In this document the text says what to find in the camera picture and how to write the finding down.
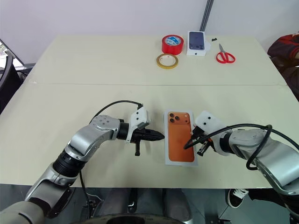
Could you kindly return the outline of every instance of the robotic arm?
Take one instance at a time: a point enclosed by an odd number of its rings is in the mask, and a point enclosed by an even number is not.
[[[192,139],[184,148],[201,143],[203,145],[198,151],[201,156],[211,146],[220,155],[235,154],[248,160],[247,168],[259,170],[273,189],[279,193],[291,214],[299,219],[299,153],[288,145],[269,138],[271,127],[268,131],[263,129],[233,131],[206,111],[196,118],[195,124]],[[299,149],[291,139],[278,131],[272,131],[280,134]]]
[[[71,194],[70,186],[104,141],[121,139],[135,143],[135,155],[139,156],[140,140],[164,138],[161,133],[144,128],[149,122],[148,112],[143,106],[131,115],[129,123],[107,115],[94,117],[89,125],[75,133],[58,158],[31,187],[25,201],[1,212],[1,223],[41,224],[44,217],[56,217]]]

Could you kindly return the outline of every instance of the red scissors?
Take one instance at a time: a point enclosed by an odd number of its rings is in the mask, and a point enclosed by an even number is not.
[[[235,57],[228,53],[225,52],[221,44],[219,44],[220,52],[216,55],[216,60],[219,63],[225,64],[225,63],[234,63],[235,62]]]

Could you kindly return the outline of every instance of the metal pole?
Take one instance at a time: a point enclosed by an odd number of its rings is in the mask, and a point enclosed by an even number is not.
[[[201,21],[201,25],[200,25],[199,31],[204,32],[205,29],[206,29],[206,23],[207,23],[207,21],[209,19],[210,12],[211,12],[211,9],[212,9],[212,6],[213,6],[213,2],[214,2],[214,0],[207,0],[207,2],[206,2],[206,9],[205,9],[202,21]]]

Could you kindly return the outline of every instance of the black shoe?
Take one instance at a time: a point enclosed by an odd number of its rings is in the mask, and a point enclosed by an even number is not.
[[[227,196],[228,205],[234,209],[238,208],[247,194],[246,189],[230,189]]]

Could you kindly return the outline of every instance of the chair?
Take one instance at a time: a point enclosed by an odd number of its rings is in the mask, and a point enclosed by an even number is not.
[[[0,77],[0,114],[22,84],[13,65],[14,55],[9,50],[6,53],[5,68]]]

